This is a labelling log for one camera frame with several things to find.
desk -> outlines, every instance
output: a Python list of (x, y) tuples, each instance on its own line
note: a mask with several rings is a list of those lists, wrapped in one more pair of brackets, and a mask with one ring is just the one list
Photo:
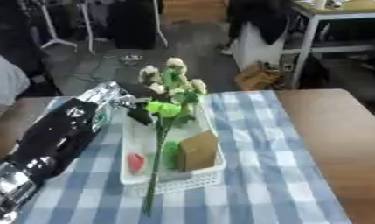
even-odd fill
[(314, 53), (345, 53), (362, 52), (373, 49), (371, 45), (336, 46), (312, 48), (317, 26), (322, 20), (375, 18), (375, 0), (350, 0), (343, 4), (341, 9), (326, 8), (323, 10), (313, 9), (310, 3), (295, 2), (293, 9), (309, 19), (309, 23), (302, 41), (301, 49), (285, 50), (284, 54), (300, 53), (295, 66), (292, 79), (292, 87), (296, 88), (304, 63), (311, 51)]
[[(375, 224), (375, 117), (343, 90), (281, 91), (278, 98), (353, 223)], [(49, 101), (22, 99), (4, 115), (5, 145)]]

cardboard box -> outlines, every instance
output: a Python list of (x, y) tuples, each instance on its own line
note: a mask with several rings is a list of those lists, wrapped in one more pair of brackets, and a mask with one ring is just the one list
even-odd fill
[(260, 62), (256, 62), (238, 74), (234, 80), (241, 90), (253, 91), (270, 87), (280, 77), (280, 71), (265, 70)]
[(218, 139), (210, 130), (183, 140), (179, 147), (177, 168), (180, 172), (214, 166)]

metal robot arm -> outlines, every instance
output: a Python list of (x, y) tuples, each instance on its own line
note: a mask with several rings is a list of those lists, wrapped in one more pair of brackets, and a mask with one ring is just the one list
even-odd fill
[(117, 109), (134, 109), (147, 100), (135, 98), (110, 81), (35, 122), (0, 163), (0, 224), (13, 223), (25, 202), (80, 155)]

basket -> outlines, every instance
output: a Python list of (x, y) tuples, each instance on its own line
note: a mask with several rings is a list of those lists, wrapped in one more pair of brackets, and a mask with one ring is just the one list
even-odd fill
[[(144, 126), (127, 116), (126, 110), (122, 113), (124, 117), (122, 124), (121, 182), (124, 184), (124, 192), (127, 195), (142, 197), (146, 195), (150, 175), (149, 173), (131, 174), (128, 169), (126, 156), (129, 153), (154, 154), (156, 152), (156, 131), (154, 126)], [(182, 129), (172, 128), (166, 140), (181, 141), (205, 130), (211, 130), (217, 135), (201, 103), (195, 108), (195, 117), (195, 121), (188, 122)], [(213, 167), (179, 172), (169, 171), (160, 163), (155, 194), (174, 193), (217, 185), (222, 182), (225, 167), (226, 161), (219, 145)]]

blue checkered tablecloth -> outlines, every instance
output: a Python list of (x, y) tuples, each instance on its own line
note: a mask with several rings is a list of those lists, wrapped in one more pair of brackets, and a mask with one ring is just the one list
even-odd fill
[(348, 224), (274, 92), (209, 94), (205, 109), (226, 157), (224, 182), (142, 198), (120, 183), (122, 127), (115, 116), (82, 155), (19, 215), (25, 224)]

